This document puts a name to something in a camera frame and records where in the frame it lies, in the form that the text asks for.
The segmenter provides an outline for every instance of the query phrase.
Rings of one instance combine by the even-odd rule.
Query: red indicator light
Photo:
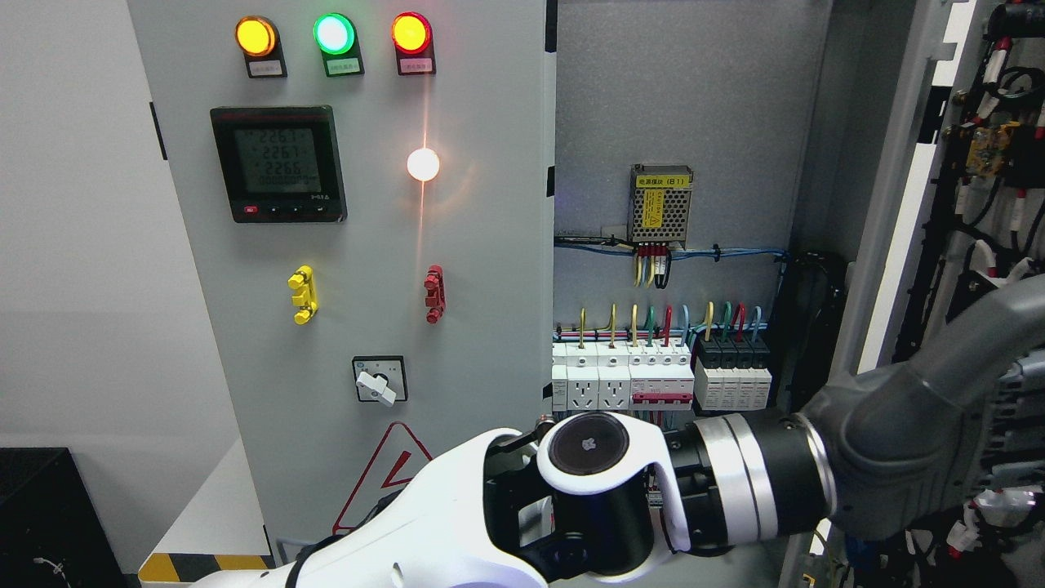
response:
[[[403,13],[392,21],[392,42],[408,54],[424,51],[432,44],[432,25],[417,13]]]

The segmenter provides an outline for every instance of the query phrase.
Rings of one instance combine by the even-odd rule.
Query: gray robot arm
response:
[[[541,588],[579,573],[619,583],[672,554],[810,531],[823,517],[883,539],[980,489],[998,377],[1043,339],[1045,276],[991,293],[910,361],[833,382],[796,415],[661,433],[589,413],[527,434],[491,431],[307,561],[200,586]],[[647,503],[650,471],[660,510]],[[531,537],[549,514],[554,528]]]
[[[1043,342],[1039,276],[992,292],[909,361],[820,391],[802,415],[834,473],[831,519],[856,537],[884,539],[981,490],[998,378]]]

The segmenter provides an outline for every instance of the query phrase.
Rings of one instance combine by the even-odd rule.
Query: black box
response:
[[[11,587],[125,585],[68,449],[0,449],[0,579]]]

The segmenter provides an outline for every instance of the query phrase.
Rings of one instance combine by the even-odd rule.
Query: white indicator light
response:
[[[428,147],[421,147],[407,158],[407,171],[415,180],[427,182],[439,173],[439,156]]]

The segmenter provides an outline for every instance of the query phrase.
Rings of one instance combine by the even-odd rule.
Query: power socket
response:
[[[631,374],[627,366],[599,368],[599,410],[627,410],[631,404]]]
[[[395,402],[407,402],[407,370],[402,356],[355,356],[352,358],[352,382],[359,377],[361,372],[375,378],[385,378],[389,389],[395,392]],[[364,396],[359,385],[355,384],[355,397],[359,402],[377,402],[370,395]]]
[[[599,369],[566,367],[566,408],[599,409]]]

